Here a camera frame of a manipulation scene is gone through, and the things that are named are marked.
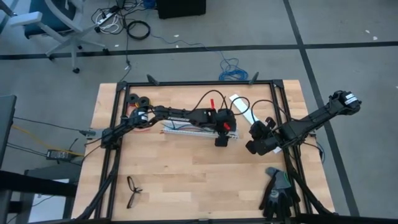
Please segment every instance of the chair base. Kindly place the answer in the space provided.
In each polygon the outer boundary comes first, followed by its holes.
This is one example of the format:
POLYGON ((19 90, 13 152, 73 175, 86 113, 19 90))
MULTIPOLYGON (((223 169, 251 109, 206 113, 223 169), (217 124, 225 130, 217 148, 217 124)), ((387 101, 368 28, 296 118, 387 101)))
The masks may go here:
POLYGON ((93 30, 94 26, 97 26, 96 24, 90 26, 89 28, 86 28, 83 32, 80 33, 75 33, 72 34, 69 38, 64 38, 60 36, 58 33, 53 32, 53 30, 50 30, 49 27, 44 25, 43 23, 39 23, 39 26, 46 31, 50 36, 52 36, 55 40, 59 41, 60 43, 50 49, 48 52, 46 52, 46 56, 52 61, 54 57, 52 56, 53 53, 55 53, 58 50, 62 50, 65 47, 70 47, 70 53, 72 55, 72 68, 74 73, 79 73, 80 69, 77 68, 76 66, 76 58, 77 58, 77 51, 76 48, 81 50, 83 47, 81 45, 86 44, 86 45, 92 45, 95 47, 101 47, 104 51, 107 51, 109 53, 109 50, 106 48, 104 44, 99 44, 96 42, 92 41, 87 41, 83 40, 83 36, 85 36, 89 31, 93 30))

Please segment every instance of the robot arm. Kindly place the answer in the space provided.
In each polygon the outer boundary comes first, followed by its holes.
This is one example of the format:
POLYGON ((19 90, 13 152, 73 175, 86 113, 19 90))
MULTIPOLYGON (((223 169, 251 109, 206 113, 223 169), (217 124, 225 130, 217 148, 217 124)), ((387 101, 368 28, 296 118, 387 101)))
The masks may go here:
POLYGON ((325 122, 337 115, 355 114, 361 108, 362 102, 350 91, 336 91, 329 96, 329 99, 329 103, 310 115, 300 120, 288 121, 273 130, 260 121, 256 121, 250 130, 253 141, 249 141, 246 148, 251 153, 262 156, 277 146, 281 148, 298 146, 304 142, 311 131, 322 127, 325 122))
POLYGON ((165 108, 164 106, 143 106, 136 108, 129 118, 122 118, 115 128, 107 128, 102 133, 101 147, 116 147, 120 137, 134 128, 149 128, 162 120, 184 121, 199 128, 211 128, 219 134, 216 146, 227 146, 229 131, 236 130, 234 114, 229 109, 197 108, 194 110, 165 108), (148 114, 155 116, 148 119, 148 114))

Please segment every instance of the black wheel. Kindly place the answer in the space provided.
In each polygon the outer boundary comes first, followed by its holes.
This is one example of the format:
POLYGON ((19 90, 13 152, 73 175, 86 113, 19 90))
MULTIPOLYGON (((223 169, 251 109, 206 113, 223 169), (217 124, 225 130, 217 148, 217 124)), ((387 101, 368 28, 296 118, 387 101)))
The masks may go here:
POLYGON ((105 55, 111 55, 111 52, 109 52, 108 49, 102 49, 102 51, 105 53, 105 55))

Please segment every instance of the red part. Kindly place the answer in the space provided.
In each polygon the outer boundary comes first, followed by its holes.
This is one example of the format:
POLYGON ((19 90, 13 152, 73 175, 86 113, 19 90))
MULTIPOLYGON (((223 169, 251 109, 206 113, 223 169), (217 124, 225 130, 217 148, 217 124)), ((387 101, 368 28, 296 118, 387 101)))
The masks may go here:
POLYGON ((215 106, 214 106, 214 100, 213 100, 213 99, 210 99, 210 103, 211 103, 211 109, 214 109, 214 108, 215 108, 215 106))
POLYGON ((224 128, 227 129, 228 131, 231 129, 227 123, 224 123, 224 128))

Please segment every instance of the wooden table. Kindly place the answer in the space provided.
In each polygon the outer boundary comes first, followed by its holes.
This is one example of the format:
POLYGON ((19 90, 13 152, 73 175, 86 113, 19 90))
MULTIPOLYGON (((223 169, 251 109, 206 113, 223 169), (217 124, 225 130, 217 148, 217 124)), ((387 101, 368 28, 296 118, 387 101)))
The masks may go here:
MULTIPOLYGON (((292 117, 302 118, 307 115, 299 81, 284 80, 284 86, 292 117)), ((92 128, 109 127, 115 88, 115 83, 101 84, 92 128)), ((149 97, 153 105, 189 110, 204 93, 212 89, 227 96, 228 105, 228 98, 233 94, 246 96, 252 103, 271 99, 269 85, 146 86, 134 87, 130 93, 149 97)), ((221 106, 220 95, 210 93, 200 108, 210 107, 210 98, 214 99, 216 107, 221 106)), ((258 103, 254 114, 261 120, 267 116, 275 119, 271 103, 258 103)), ((264 187, 270 180, 264 171, 270 166, 284 170, 283 153, 270 152, 264 156, 250 154, 245 148, 251 139, 248 133, 250 124, 243 116, 237 116, 236 121, 239 139, 230 139, 228 147, 214 147, 214 139, 211 138, 160 134, 160 123, 148 131, 131 131, 126 134, 123 137, 112 220, 262 217, 258 206, 264 187), (144 189, 136 197, 131 209, 126 208, 132 193, 127 184, 127 176, 131 176, 136 185, 144 189)), ((316 144, 311 138, 307 142, 316 144)), ((89 145, 86 154, 96 146, 97 143, 89 145)), ((307 185, 319 201, 333 211, 318 149, 303 144, 301 151, 307 185)), ((77 217, 84 211, 98 190, 103 159, 104 149, 96 150, 85 159, 72 217, 77 217)), ((103 216, 108 195, 109 193, 103 200, 103 216)), ((305 212, 303 203, 300 206, 305 212)))

